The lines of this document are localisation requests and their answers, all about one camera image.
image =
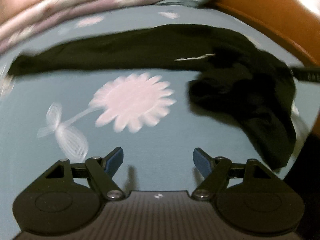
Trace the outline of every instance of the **flower stem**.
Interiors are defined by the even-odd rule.
[[[91,112],[94,112],[96,110],[98,110],[99,108],[93,108],[93,107],[89,107],[86,110],[82,111],[81,113],[75,115],[74,117],[70,118],[67,121],[62,122],[64,125],[69,126],[71,124],[73,124],[75,121],[77,121],[78,119],[80,119],[81,117],[85,116],[86,114],[89,114]]]

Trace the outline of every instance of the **wooden headboard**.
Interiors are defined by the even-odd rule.
[[[207,5],[259,30],[305,66],[320,66],[320,0],[213,0]],[[320,137],[320,115],[312,132]]]

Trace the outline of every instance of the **metal screw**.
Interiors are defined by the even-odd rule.
[[[120,190],[110,190],[107,193],[107,196],[110,199],[116,200],[116,199],[122,198],[123,197],[123,193]]]
[[[198,189],[194,192],[194,196],[199,200],[207,200],[211,193],[206,189]]]

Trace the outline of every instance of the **crumpled black garment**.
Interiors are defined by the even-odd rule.
[[[214,56],[176,60],[206,54]],[[19,55],[8,74],[143,68],[200,71],[189,83],[190,101],[237,119],[270,168],[287,165],[296,142],[293,78],[284,62],[232,30],[173,24],[71,41]]]

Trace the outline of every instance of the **blue gripper pad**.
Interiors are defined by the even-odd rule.
[[[210,165],[211,159],[212,158],[200,148],[196,148],[193,151],[193,163],[204,178],[208,177],[212,172]]]
[[[123,156],[123,149],[117,147],[106,157],[107,162],[104,171],[110,176],[110,178],[112,178],[116,174],[117,170],[123,163]]]

